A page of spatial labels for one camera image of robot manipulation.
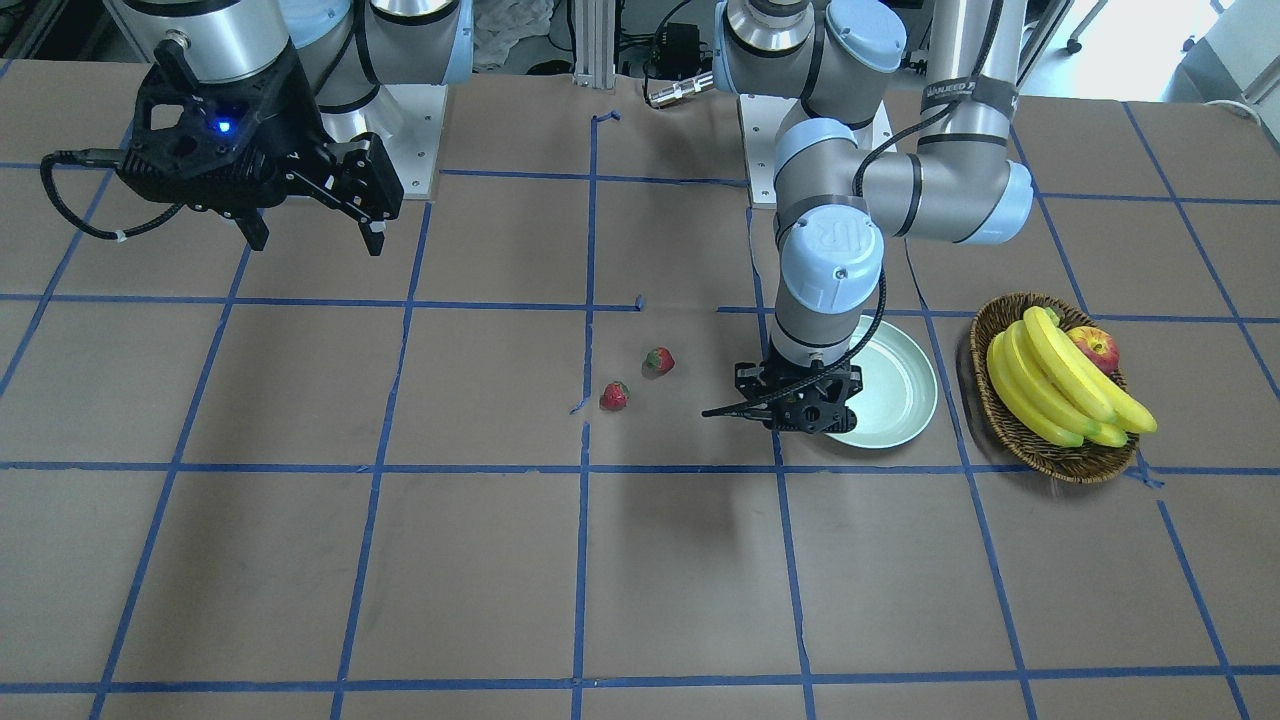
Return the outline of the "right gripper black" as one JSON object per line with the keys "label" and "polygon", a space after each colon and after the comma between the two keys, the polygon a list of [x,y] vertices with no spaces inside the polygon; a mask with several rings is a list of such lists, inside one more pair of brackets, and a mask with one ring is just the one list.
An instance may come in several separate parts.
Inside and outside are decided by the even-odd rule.
{"label": "right gripper black", "polygon": [[260,209],[310,196],[355,219],[367,254],[381,255],[387,222],[404,199],[401,179],[374,133],[330,137],[292,44],[260,72],[225,83],[196,79],[192,47],[164,40],[156,50],[116,164],[134,192],[236,218],[253,251],[270,234]]}

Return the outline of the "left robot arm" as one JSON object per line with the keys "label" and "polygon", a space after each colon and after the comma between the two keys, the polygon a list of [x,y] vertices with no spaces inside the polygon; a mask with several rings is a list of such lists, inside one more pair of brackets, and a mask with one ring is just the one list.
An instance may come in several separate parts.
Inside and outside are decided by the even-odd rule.
{"label": "left robot arm", "polygon": [[742,401],[714,416],[769,430],[851,430],[858,355],[881,327],[891,238],[1004,243],[1024,225],[1029,170],[1007,155],[1018,109],[1023,1],[937,1],[920,117],[870,136],[908,45],[882,1],[722,1],[714,83],[792,99],[774,141],[780,283]]}

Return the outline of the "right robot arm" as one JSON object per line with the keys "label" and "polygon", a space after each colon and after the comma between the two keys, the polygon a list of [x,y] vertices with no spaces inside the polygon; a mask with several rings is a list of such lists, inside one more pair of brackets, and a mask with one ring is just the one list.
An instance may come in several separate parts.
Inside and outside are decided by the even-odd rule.
{"label": "right robot arm", "polygon": [[352,219],[378,256],[407,181],[392,129],[361,111],[392,85],[465,82],[470,1],[119,1],[150,70],[131,141],[110,158],[138,196],[210,211],[261,250],[261,213],[310,197]]}

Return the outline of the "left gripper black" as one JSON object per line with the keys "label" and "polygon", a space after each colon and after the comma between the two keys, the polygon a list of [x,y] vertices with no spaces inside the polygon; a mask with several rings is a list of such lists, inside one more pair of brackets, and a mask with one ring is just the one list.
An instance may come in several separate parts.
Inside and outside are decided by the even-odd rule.
{"label": "left gripper black", "polygon": [[820,380],[778,398],[764,400],[767,395],[803,382],[818,372],[818,364],[803,369],[781,356],[769,356],[763,364],[737,363],[733,366],[733,384],[745,397],[748,407],[733,415],[759,421],[764,428],[777,432],[844,434],[854,430],[858,416],[849,406],[849,400],[863,391],[861,368],[856,364],[845,363]]}

